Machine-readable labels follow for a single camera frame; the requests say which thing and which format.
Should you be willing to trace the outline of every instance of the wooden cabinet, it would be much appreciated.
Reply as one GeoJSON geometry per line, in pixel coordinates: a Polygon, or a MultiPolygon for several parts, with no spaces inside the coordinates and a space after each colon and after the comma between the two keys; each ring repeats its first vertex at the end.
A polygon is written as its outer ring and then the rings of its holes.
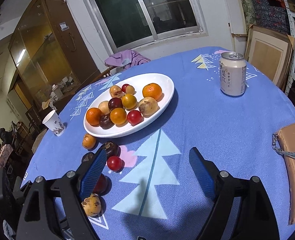
{"type": "Polygon", "coordinates": [[[100,75],[65,0],[32,0],[15,28],[9,51],[38,107],[60,85],[64,107],[100,75]]]}

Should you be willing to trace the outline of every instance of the can pull tab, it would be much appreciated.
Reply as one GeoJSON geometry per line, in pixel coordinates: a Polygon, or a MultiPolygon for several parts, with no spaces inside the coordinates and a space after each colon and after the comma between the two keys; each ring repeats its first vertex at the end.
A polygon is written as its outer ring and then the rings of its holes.
{"type": "Polygon", "coordinates": [[[240,59],[238,55],[229,55],[229,58],[231,59],[240,59]]]}

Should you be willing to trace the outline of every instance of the wallet strap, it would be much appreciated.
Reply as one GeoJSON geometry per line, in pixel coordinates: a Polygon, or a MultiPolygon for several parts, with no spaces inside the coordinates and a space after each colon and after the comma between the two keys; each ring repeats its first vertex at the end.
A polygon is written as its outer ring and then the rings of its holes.
{"type": "Polygon", "coordinates": [[[295,152],[286,152],[286,151],[283,151],[281,148],[279,148],[277,146],[277,143],[276,143],[277,139],[278,139],[278,134],[277,133],[272,134],[272,148],[278,154],[286,155],[286,156],[289,156],[292,159],[295,159],[295,152]]]}

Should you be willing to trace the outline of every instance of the red cherry tomato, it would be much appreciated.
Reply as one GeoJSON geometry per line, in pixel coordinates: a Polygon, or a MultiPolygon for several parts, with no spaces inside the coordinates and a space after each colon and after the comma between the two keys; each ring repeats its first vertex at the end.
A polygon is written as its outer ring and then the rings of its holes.
{"type": "Polygon", "coordinates": [[[123,86],[122,86],[122,91],[124,92],[124,93],[126,93],[126,87],[127,86],[129,86],[129,84],[124,84],[123,86]]]}
{"type": "Polygon", "coordinates": [[[111,156],[107,160],[107,166],[112,171],[119,171],[123,166],[123,161],[117,156],[111,156]]]}
{"type": "Polygon", "coordinates": [[[107,188],[107,179],[103,174],[101,174],[95,185],[95,188],[93,189],[93,193],[101,194],[104,191],[106,191],[106,188],[107,188]]]}
{"type": "Polygon", "coordinates": [[[137,125],[142,120],[142,114],[138,110],[132,110],[128,113],[126,119],[132,125],[137,125]]]}

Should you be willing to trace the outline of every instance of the blue gripper pad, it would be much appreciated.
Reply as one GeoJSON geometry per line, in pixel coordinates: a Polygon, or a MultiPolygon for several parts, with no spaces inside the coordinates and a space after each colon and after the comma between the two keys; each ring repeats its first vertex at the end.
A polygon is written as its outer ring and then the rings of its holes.
{"type": "Polygon", "coordinates": [[[96,158],[83,176],[83,179],[80,183],[79,197],[81,201],[91,196],[91,193],[93,192],[93,189],[96,186],[96,183],[106,164],[105,150],[100,150],[100,152],[97,152],[94,156],[96,156],[96,158]]]}
{"type": "Polygon", "coordinates": [[[205,160],[196,147],[190,150],[189,161],[204,195],[214,201],[217,197],[215,179],[219,169],[213,162],[205,160]]]}

